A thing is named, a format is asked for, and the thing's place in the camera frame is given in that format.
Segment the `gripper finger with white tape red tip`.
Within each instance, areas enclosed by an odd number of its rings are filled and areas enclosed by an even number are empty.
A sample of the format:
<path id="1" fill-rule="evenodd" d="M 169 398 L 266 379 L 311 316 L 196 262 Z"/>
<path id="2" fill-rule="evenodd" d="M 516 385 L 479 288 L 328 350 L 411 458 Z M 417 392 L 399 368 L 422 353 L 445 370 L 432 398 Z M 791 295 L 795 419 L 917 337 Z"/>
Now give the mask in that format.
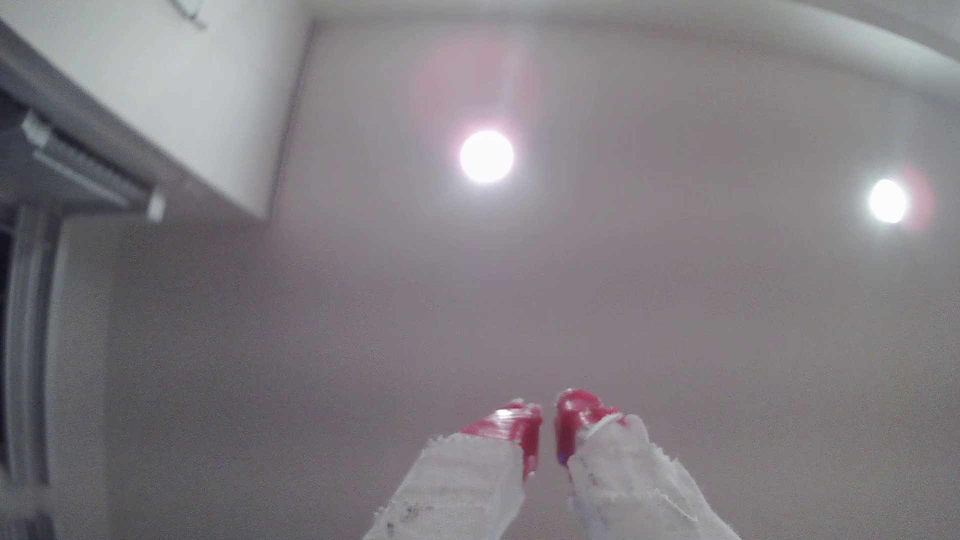
<path id="1" fill-rule="evenodd" d="M 588 539 L 739 539 L 642 418 L 584 389 L 558 395 L 556 453 Z"/>
<path id="2" fill-rule="evenodd" d="M 364 539 L 500 539 L 538 468 L 542 407 L 514 399 L 432 439 Z"/>

